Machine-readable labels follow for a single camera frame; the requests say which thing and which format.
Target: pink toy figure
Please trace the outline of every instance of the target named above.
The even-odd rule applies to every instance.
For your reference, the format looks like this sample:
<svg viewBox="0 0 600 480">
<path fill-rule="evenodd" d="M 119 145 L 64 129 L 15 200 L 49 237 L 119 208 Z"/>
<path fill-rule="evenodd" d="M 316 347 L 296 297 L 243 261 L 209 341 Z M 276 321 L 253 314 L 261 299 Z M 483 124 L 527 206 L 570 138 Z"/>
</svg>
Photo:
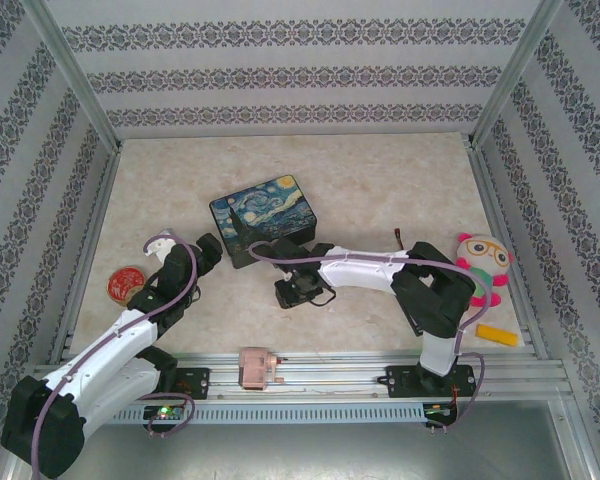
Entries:
<svg viewBox="0 0 600 480">
<path fill-rule="evenodd" d="M 503 287 L 509 282 L 507 271 L 513 255 L 507 252 L 504 245 L 489 235 L 458 235 L 458 258 L 456 265 L 466 268 L 478 275 L 489 288 Z M 471 305 L 482 307 L 487 301 L 486 292 L 476 284 L 476 291 L 471 297 Z M 491 293 L 492 307 L 500 305 L 502 298 L 497 293 Z"/>
</svg>

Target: yellow sponge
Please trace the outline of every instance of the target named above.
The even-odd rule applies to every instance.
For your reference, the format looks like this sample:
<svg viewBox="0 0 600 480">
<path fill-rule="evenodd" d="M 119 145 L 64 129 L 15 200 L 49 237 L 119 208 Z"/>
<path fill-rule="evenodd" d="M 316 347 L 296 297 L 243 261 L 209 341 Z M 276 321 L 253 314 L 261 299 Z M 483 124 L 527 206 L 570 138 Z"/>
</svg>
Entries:
<svg viewBox="0 0 600 480">
<path fill-rule="evenodd" d="M 476 328 L 476 337 L 491 340 L 492 342 L 502 343 L 515 347 L 518 345 L 518 336 L 515 333 L 501 330 L 499 328 L 490 327 L 489 325 L 480 324 Z"/>
</svg>

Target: marble floor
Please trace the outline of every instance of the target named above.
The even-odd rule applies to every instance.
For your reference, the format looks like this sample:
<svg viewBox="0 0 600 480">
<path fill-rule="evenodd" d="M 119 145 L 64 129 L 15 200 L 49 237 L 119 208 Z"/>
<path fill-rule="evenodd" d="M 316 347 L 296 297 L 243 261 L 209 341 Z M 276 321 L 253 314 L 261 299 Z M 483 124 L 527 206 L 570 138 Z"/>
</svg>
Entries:
<svg viewBox="0 0 600 480">
<path fill-rule="evenodd" d="M 123 307 L 106 285 L 118 268 L 150 275 L 160 267 L 141 251 L 165 228 L 193 243 L 218 231 L 216 198 L 282 175 L 294 175 L 318 218 L 316 241 L 355 250 L 395 251 L 418 240 L 455 259 L 460 232 L 489 227 L 460 134 L 222 137 L 127 140 L 102 227 L 71 350 L 106 330 Z M 199 285 L 201 300 L 157 345 L 171 353 L 234 353 L 245 346 L 286 352 L 419 348 L 392 295 L 342 288 L 324 308 L 283 310 L 271 265 L 235 270 L 228 258 Z M 522 336 L 506 288 L 483 322 Z M 463 346 L 502 348 L 473 335 Z"/>
</svg>

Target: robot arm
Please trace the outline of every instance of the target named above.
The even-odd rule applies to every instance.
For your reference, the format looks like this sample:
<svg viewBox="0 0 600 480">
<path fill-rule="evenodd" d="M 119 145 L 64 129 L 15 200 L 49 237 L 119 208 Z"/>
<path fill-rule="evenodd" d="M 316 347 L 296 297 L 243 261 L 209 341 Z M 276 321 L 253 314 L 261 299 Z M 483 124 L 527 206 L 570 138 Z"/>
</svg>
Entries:
<svg viewBox="0 0 600 480">
<path fill-rule="evenodd" d="M 211 234 L 202 236 L 197 245 L 199 248 L 190 248 L 200 277 L 220 261 L 222 247 Z M 49 478 L 66 471 L 84 442 L 109 418 L 142 395 L 168 391 L 174 382 L 177 361 L 152 344 L 182 318 L 198 287 L 194 283 L 177 303 L 137 322 L 176 299 L 192 275 L 192 259 L 184 246 L 160 239 L 148 248 L 158 254 L 164 265 L 133 296 L 116 322 L 66 365 L 42 380 L 27 376 L 12 391 L 1 443 L 31 463 L 36 419 L 51 392 L 64 382 L 48 410 L 39 440 L 40 471 Z M 95 354 L 88 354 L 111 334 L 114 338 Z M 84 363 L 79 370 L 69 376 L 80 361 Z"/>
<path fill-rule="evenodd" d="M 458 272 L 404 263 L 406 259 L 413 259 L 453 267 L 432 245 L 417 242 L 408 252 L 370 253 L 319 243 L 309 252 L 290 240 L 280 239 L 270 247 L 268 254 L 278 260 L 326 257 L 311 263 L 277 265 L 285 273 L 285 279 L 275 284 L 282 308 L 313 302 L 324 290 L 335 295 L 334 288 L 344 286 L 391 293 L 416 335 L 423 336 L 420 366 L 438 377 L 444 377 L 451 370 L 457 359 L 458 326 L 469 307 L 475 285 Z M 430 285 L 422 281 L 427 277 L 432 279 Z"/>
</svg>

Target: red round object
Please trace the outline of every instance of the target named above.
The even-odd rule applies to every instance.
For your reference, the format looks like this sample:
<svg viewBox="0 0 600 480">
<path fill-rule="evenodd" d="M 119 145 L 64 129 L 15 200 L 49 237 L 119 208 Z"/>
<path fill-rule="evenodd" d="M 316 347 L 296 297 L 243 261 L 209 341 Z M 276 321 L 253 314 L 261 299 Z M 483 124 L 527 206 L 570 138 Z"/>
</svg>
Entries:
<svg viewBox="0 0 600 480">
<path fill-rule="evenodd" d="M 140 270 L 134 267 L 124 267 L 109 277 L 107 293 L 115 302 L 126 305 L 131 299 L 130 293 L 137 292 L 142 288 L 144 282 L 145 278 Z"/>
</svg>

